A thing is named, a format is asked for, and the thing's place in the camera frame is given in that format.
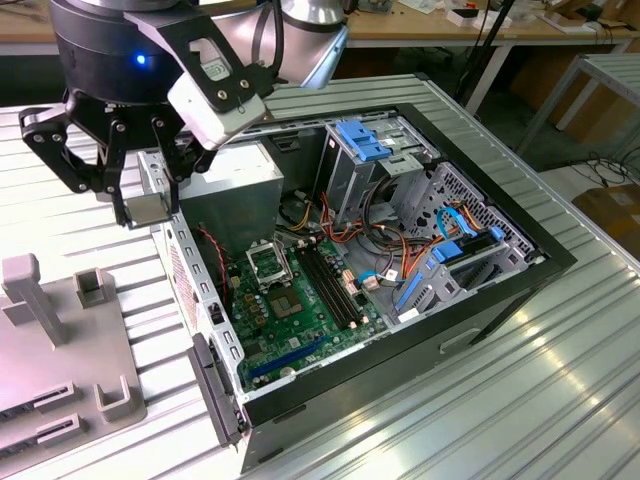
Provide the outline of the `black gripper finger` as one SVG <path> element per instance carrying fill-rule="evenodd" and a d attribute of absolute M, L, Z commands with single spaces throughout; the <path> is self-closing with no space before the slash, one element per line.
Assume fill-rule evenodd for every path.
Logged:
<path fill-rule="evenodd" d="M 179 184 L 193 173 L 206 173 L 218 150 L 205 149 L 194 136 L 187 144 L 179 146 L 176 143 L 179 134 L 177 124 L 160 116 L 152 118 L 151 127 L 164 158 L 164 173 L 169 180 L 170 213 L 176 214 L 179 210 Z"/>
<path fill-rule="evenodd" d="M 74 193 L 92 191 L 111 199 L 116 223 L 130 227 L 120 182 L 127 147 L 126 124 L 112 120 L 107 141 L 98 145 L 96 164 L 87 164 L 67 145 L 70 119 L 62 107 L 28 108 L 20 112 L 22 140 L 37 157 Z"/>

